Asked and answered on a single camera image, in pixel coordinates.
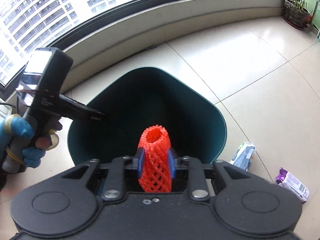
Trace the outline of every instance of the finger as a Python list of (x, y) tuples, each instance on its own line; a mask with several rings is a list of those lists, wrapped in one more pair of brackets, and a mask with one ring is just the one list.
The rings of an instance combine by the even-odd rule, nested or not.
[(47, 149), (52, 145), (51, 137), (50, 135), (47, 136), (41, 136), (39, 137), (36, 142), (35, 146), (38, 149)]
[(56, 122), (56, 124), (54, 125), (54, 129), (56, 131), (62, 130), (62, 124), (60, 122)]
[(25, 159), (39, 160), (45, 155), (45, 150), (38, 149), (36, 147), (29, 147), (22, 150), (22, 155)]
[(25, 165), (27, 167), (37, 168), (40, 166), (41, 160), (40, 159), (39, 160), (29, 160), (29, 159), (24, 158), (23, 162), (25, 163)]
[(31, 139), (35, 135), (32, 126), (21, 117), (13, 117), (11, 120), (12, 135), (19, 136), (25, 139)]

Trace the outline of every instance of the orange foam net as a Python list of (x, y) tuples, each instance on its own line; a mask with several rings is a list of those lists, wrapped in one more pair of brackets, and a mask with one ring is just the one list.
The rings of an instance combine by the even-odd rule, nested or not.
[(168, 150), (171, 148), (168, 132), (161, 125), (144, 130), (138, 147), (145, 149), (145, 162), (139, 183), (145, 192), (171, 192)]

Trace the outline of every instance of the black tool handle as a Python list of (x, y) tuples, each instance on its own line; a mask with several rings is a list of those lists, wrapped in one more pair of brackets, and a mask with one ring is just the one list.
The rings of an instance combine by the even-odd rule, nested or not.
[[(26, 147), (35, 146), (36, 139), (47, 134), (60, 119), (60, 116), (51, 115), (36, 109), (28, 108), (23, 115), (23, 119), (33, 127), (35, 130), (35, 135), (32, 139), (24, 139), (21, 137), (13, 138), (9, 145), (9, 149), (20, 160), (23, 160), (22, 150)], [(8, 173), (18, 173), (20, 165), (21, 164), (19, 162), (7, 155), (3, 162), (2, 168)]]

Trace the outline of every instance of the white floor tile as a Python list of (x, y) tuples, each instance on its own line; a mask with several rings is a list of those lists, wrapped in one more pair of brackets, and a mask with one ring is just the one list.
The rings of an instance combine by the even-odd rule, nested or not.
[(286, 63), (223, 100), (274, 179), (280, 167), (310, 190), (308, 206), (320, 188), (320, 100)]
[(281, 17), (245, 21), (245, 26), (259, 35), (288, 61), (317, 42), (316, 35), (307, 29), (299, 31)]
[(0, 204), (0, 240), (9, 240), (18, 230), (10, 215), (11, 200)]
[(295, 233), (302, 240), (320, 239), (320, 190), (314, 196), (311, 203), (302, 213), (300, 220), (295, 228)]
[(155, 49), (143, 51), (129, 57), (83, 82), (72, 89), (72, 97), (81, 103), (87, 104), (119, 77), (133, 69), (146, 66), (160, 68), (168, 72), (213, 104), (219, 101), (201, 78), (166, 43), (159, 45)]
[(24, 173), (8, 176), (6, 186), (0, 191), (0, 203), (13, 199), (17, 193), (27, 187), (74, 167), (67, 143), (71, 122), (72, 120), (65, 117), (60, 119), (63, 129), (57, 132), (59, 144), (55, 149), (46, 152), (38, 168), (27, 168)]
[(290, 64), (298, 70), (320, 97), (320, 42), (290, 60)]
[(243, 22), (199, 31), (168, 44), (220, 100), (287, 62)]
[[(241, 131), (236, 121), (232, 118), (230, 113), (224, 107), (224, 105), (221, 102), (219, 102), (215, 106), (220, 110), (226, 121), (228, 133), (226, 146), (224, 147), (223, 152), (220, 154), (218, 158), (226, 162), (229, 162), (235, 155), (239, 146), (243, 142), (247, 142), (248, 139), (246, 138), (245, 134)], [(257, 154), (254, 157), (248, 171), (254, 175), (264, 178), (270, 183), (272, 182), (272, 179), (270, 178), (267, 169), (265, 168)]]

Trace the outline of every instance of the green plant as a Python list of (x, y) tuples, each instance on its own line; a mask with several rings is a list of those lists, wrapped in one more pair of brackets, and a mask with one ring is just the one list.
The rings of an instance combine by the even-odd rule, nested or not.
[(298, 7), (300, 10), (307, 10), (307, 2), (305, 0), (292, 0), (294, 6)]

